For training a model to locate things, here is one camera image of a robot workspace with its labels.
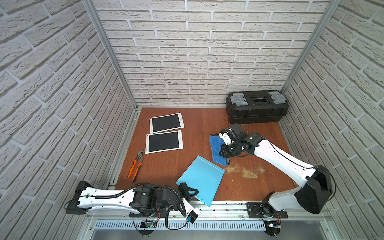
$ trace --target black cable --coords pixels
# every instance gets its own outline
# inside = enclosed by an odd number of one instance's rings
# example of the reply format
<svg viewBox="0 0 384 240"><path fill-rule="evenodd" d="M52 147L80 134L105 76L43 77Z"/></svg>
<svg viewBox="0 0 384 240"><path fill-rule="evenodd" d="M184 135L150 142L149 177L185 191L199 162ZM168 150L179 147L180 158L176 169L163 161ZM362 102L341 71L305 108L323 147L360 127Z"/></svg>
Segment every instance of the black cable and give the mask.
<svg viewBox="0 0 384 240"><path fill-rule="evenodd" d="M179 202L180 202L180 205L181 205L181 208L182 208L182 210L180 211L181 214L183 215L183 217L187 217L187 212L185 211L185 206L184 206L183 199L182 199L181 196L179 195L178 191L176 191L173 187L168 186L168 185L165 185L164 188L173 191L173 193L176 195L177 199L178 199Z"/></svg>
<svg viewBox="0 0 384 240"><path fill-rule="evenodd" d="M137 184L134 184L134 185L130 186L129 188L127 188L126 190L123 190L123 191L121 191L115 195L108 195L108 196L97 195L97 196L95 196L95 199L112 199L112 198L120 197L121 195L128 192L129 190L131 190L135 187L144 186L144 185L152 185L152 184L148 184L147 182L137 183Z"/></svg>
<svg viewBox="0 0 384 240"><path fill-rule="evenodd" d="M76 199L79 199L81 197L94 197L92 195L83 195L83 196L80 196L80 197L75 197L74 199L72 200L69 200L68 202L66 202L64 205L63 205L63 208L66 209L67 207L65 207L65 205L67 205L68 203L72 202L73 200L76 200Z"/></svg>
<svg viewBox="0 0 384 240"><path fill-rule="evenodd" d="M179 228L175 228L175 229L172 229L172 228L169 228L169 225L168 225L168 216L169 216L169 212L172 210L173 206L170 206L166 212L166 217L165 217L165 224L166 224L166 228L169 229L169 230L180 230L182 229L183 227L185 227L187 225L187 221L185 222L184 226L182 227L179 227Z"/></svg>
<svg viewBox="0 0 384 240"><path fill-rule="evenodd" d="M135 222L133 221L133 214L132 214L132 223L133 223L133 226L135 227L135 229L139 232L139 234L141 234L141 237L143 237L143 233L141 233L138 228L136 227L136 224Z"/></svg>
<svg viewBox="0 0 384 240"><path fill-rule="evenodd" d="M247 153L247 154L244 154L244 155L236 155L236 157L246 157L246 156L248 156L248 155L251 155L250 153Z"/></svg>
<svg viewBox="0 0 384 240"><path fill-rule="evenodd" d="M304 167L304 166L301 166L300 164L297 164L297 163L293 162L291 159L287 158L286 156L282 155L279 151L276 150L275 146L271 143L271 141L269 141L268 139L266 139L266 138L263 137L263 136L260 136L260 137L261 137L262 139L264 139L264 140L267 140L267 141L271 144L271 146L273 147L273 149L274 149L278 154L280 154L281 156L285 157L288 161L290 161L290 162L296 164L296 165L299 166L299 167L306 168L306 167Z"/></svg>
<svg viewBox="0 0 384 240"><path fill-rule="evenodd" d="M263 221L263 222L267 222L267 221L264 221L264 219L263 219L263 217L262 217L262 216L260 216L260 213L261 213L261 212L258 212L258 214L257 214L257 215L259 215L259 217L262 219L262 221Z"/></svg>
<svg viewBox="0 0 384 240"><path fill-rule="evenodd" d="M331 200L334 196L335 196L335 193L336 193L336 189L337 189L337 186L336 186L336 181L335 181L335 179L333 178L333 176L332 176L332 174L331 173L329 173L330 175L331 175L331 178L332 178L332 180L333 180L333 183L335 184L335 191L333 191L333 194L332 194L332 196L327 200L327 202L329 201L329 200Z"/></svg>
<svg viewBox="0 0 384 240"><path fill-rule="evenodd" d="M141 237L143 237L143 235L145 233L145 228L147 227L147 221L148 221L148 217L145 218L144 231L143 231L143 234L141 235Z"/></svg>

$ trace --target metal mounting plate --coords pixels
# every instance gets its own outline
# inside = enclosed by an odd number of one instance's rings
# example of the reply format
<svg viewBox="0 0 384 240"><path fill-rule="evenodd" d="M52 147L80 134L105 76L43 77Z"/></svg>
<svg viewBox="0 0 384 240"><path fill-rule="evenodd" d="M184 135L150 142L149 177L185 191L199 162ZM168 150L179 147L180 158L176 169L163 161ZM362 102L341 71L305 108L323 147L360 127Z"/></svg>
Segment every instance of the metal mounting plate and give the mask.
<svg viewBox="0 0 384 240"><path fill-rule="evenodd" d="M261 212L261 207L260 207L261 203L260 202L247 202L247 209L248 209L248 217L249 218L260 218L260 217L263 217L262 214L258 214L259 212ZM281 215L281 218L288 218L288 214L286 211L278 211L276 212L274 215L273 215L273 219L277 218L277 213L280 213Z"/></svg>

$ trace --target wire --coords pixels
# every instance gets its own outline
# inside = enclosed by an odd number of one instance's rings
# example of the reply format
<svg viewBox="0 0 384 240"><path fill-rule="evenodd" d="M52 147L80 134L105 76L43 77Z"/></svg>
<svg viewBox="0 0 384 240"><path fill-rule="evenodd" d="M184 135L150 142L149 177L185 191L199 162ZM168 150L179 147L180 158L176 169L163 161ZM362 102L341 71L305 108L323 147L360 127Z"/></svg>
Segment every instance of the wire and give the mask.
<svg viewBox="0 0 384 240"><path fill-rule="evenodd" d="M149 184L147 182L141 182L141 183L137 183L137 184L134 184L130 187L128 187L126 190L123 190L117 194L114 194L114 195L108 195L108 196L103 196L103 195L97 195L95 196L95 199L112 199L112 198L117 198L117 197L120 197L121 195L123 195L124 193L128 192L129 190L135 188L135 187L138 187L138 186L145 186L145 185L151 185L151 186L154 186L153 184Z"/></svg>
<svg viewBox="0 0 384 240"><path fill-rule="evenodd" d="M261 212L259 212L257 215L259 215L259 217L262 219L262 221L264 222L264 219L263 219L263 217L262 216L260 216L260 213Z"/></svg>
<svg viewBox="0 0 384 240"><path fill-rule="evenodd" d="M158 211L158 213L159 213L159 216L157 217L157 220L156 220L156 222L158 223L159 222L159 220L160 220L160 216L161 216L161 213L160 213L160 211L159 210L157 210Z"/></svg>
<svg viewBox="0 0 384 240"><path fill-rule="evenodd" d="M288 161L290 161L290 162L296 164L296 165L299 166L299 167L306 168L306 167L304 167L304 166L301 166L300 164L297 164L297 163L293 162L291 159L287 158L286 156L284 156L283 154L281 154L279 151L277 151L277 149L276 149L275 146L271 143L271 141L269 141L268 139L266 139L266 138L263 137L263 136L260 136L260 137L261 137L262 139L264 139L264 140L267 140L267 141L271 144L271 146L273 147L273 149L274 149L278 154L280 154L281 156L285 157Z"/></svg>
<svg viewBox="0 0 384 240"><path fill-rule="evenodd" d="M165 217L165 225L166 225L166 228L169 229L169 230L179 230L179 229L182 229L183 227L185 227L187 225L187 221L185 222L184 226L180 227L180 228L176 228L176 229L172 229L172 228L169 228L168 226L168 216L169 216L169 212L173 209L173 207L175 207L176 205L173 205L173 206L170 206L166 212L166 217Z"/></svg>
<svg viewBox="0 0 384 240"><path fill-rule="evenodd" d="M306 167L306 169L311 169L311 168L315 168L315 167L320 167L321 165L316 165L316 166L313 166L313 167Z"/></svg>
<svg viewBox="0 0 384 240"><path fill-rule="evenodd" d="M236 157L246 157L248 155L251 155L250 153L244 154L244 155L235 155Z"/></svg>
<svg viewBox="0 0 384 240"><path fill-rule="evenodd" d="M133 226L135 227L135 229L139 232L139 234L141 234L141 237L143 236L143 233L141 233L138 228L136 227L136 224L135 222L133 221L133 215L132 215L132 223L133 223Z"/></svg>
<svg viewBox="0 0 384 240"><path fill-rule="evenodd" d="M276 223L279 224L279 223L280 223L280 217L281 217L281 216L280 216L280 213L277 213L276 215L277 215L277 222L276 222Z"/></svg>
<svg viewBox="0 0 384 240"><path fill-rule="evenodd" d="M79 199L81 197L94 197L92 195L83 195L83 196L80 196L80 197L75 197L74 199L72 200L69 200L68 202L66 202L64 205L63 205L63 208L66 209L67 207L65 207L65 205L67 205L68 203L72 202L73 200L76 200L76 199Z"/></svg>
<svg viewBox="0 0 384 240"><path fill-rule="evenodd" d="M145 228L147 227L147 221L148 221L148 217L145 218L144 231L143 231L143 234L141 234L141 237L143 237L143 235L145 233Z"/></svg>
<svg viewBox="0 0 384 240"><path fill-rule="evenodd" d="M183 215L183 217L187 217L187 213L185 211L185 206L184 206L184 202L183 202L183 199L181 198L181 196L179 195L179 192L176 191L176 189L174 189L173 187L171 186L168 186L168 185L165 185L164 188L167 188L171 191L173 191L173 193L176 195L177 199L179 200L180 202L180 205L181 205L181 214Z"/></svg>
<svg viewBox="0 0 384 240"><path fill-rule="evenodd" d="M188 222L185 222L184 226L179 227L179 228L176 228L176 229L170 229L170 228L168 228L168 229L169 229L169 230L180 230L180 229L184 228L184 227L187 225L187 223L188 223Z"/></svg>
<svg viewBox="0 0 384 240"><path fill-rule="evenodd" d="M245 144L248 144L249 140L251 140L252 137L255 137L255 136L258 136L258 135L252 135L252 136L250 136L250 137L248 138L248 141L247 141Z"/></svg>
<svg viewBox="0 0 384 240"><path fill-rule="evenodd" d="M279 215L279 218L280 218L280 222L279 222L279 224L280 224L280 226L281 226L281 215L280 215L279 212L277 213L277 215Z"/></svg>
<svg viewBox="0 0 384 240"><path fill-rule="evenodd" d="M332 178L332 180L333 180L333 183L335 184L335 191L333 191L332 196L327 200L327 202L328 202L329 200L331 200L331 199L335 196L335 193L336 193L336 190L337 190L336 181L335 181L335 179L333 178L332 174L331 174L331 173L329 173L329 174L331 175L331 178Z"/></svg>

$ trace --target pliers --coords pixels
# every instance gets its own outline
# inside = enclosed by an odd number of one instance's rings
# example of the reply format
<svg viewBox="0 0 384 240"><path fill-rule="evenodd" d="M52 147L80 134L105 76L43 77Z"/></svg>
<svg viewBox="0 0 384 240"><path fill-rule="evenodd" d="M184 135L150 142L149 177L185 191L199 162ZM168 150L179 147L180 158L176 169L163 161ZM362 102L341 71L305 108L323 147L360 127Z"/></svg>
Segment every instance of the pliers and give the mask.
<svg viewBox="0 0 384 240"><path fill-rule="evenodd" d="M136 181L137 174L139 173L139 170L140 170L141 166L143 165L142 162L143 162L143 154L144 153L145 153L145 150L138 151L136 159L133 160L133 165L131 167L131 170L129 171L128 177L131 177L131 175L133 173L133 169L135 168L137 161L140 159L139 166L137 167L135 175L133 176L133 182Z"/></svg>

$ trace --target toolbox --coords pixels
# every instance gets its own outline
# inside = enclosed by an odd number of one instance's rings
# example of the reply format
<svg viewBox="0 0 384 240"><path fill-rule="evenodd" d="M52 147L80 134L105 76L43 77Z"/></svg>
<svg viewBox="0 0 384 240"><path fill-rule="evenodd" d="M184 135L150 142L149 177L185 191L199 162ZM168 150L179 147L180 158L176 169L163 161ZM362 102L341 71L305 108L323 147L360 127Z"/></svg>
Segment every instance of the toolbox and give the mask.
<svg viewBox="0 0 384 240"><path fill-rule="evenodd" d="M288 102L278 91L232 92L225 99L230 124L278 122L288 110Z"/></svg>

